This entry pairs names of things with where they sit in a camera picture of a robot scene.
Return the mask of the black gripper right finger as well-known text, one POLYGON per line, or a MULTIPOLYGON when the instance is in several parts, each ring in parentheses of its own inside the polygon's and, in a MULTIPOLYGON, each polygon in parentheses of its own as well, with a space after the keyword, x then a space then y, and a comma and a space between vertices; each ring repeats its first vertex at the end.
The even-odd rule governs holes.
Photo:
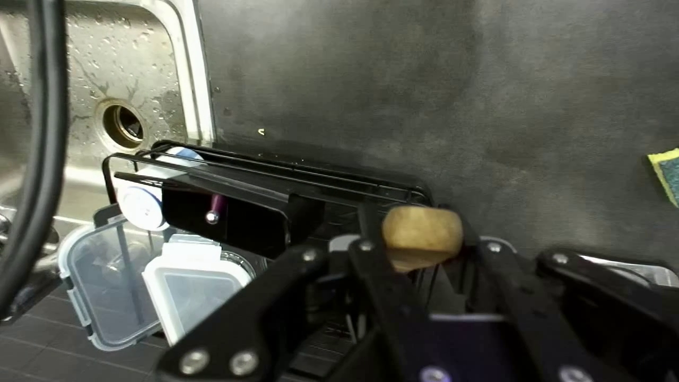
POLYGON ((547 249, 525 259, 482 236, 463 245, 459 290, 505 318, 539 382, 679 382, 679 286, 664 262, 547 249))

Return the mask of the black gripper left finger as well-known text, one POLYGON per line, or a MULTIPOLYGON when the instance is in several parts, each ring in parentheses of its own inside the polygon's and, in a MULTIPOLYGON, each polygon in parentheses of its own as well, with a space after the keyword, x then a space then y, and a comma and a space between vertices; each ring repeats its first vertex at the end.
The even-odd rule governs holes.
POLYGON ((419 382, 432 362, 431 318, 407 279, 409 272, 397 272, 386 254, 384 217, 372 237, 344 252, 297 245, 281 254, 165 351, 156 379, 275 382, 317 328, 355 309, 369 320, 369 328, 331 366, 326 382, 361 376, 419 382))

